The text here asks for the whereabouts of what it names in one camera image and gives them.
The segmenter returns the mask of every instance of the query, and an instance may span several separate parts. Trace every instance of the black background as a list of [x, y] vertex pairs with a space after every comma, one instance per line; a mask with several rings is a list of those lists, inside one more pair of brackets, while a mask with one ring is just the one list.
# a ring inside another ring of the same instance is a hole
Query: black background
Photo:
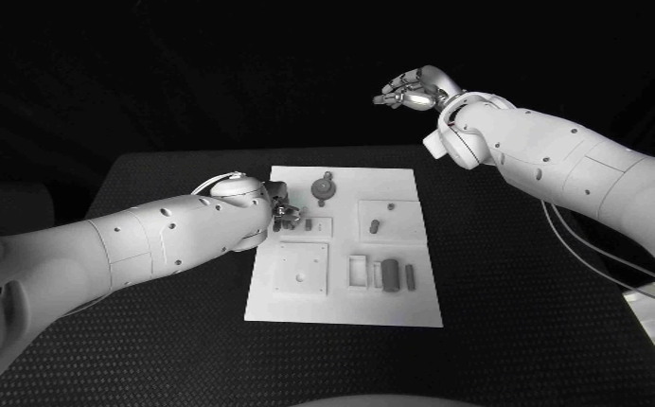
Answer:
[[415, 144], [373, 107], [432, 64], [655, 154], [650, 0], [5, 0], [0, 180], [79, 220], [134, 151]]

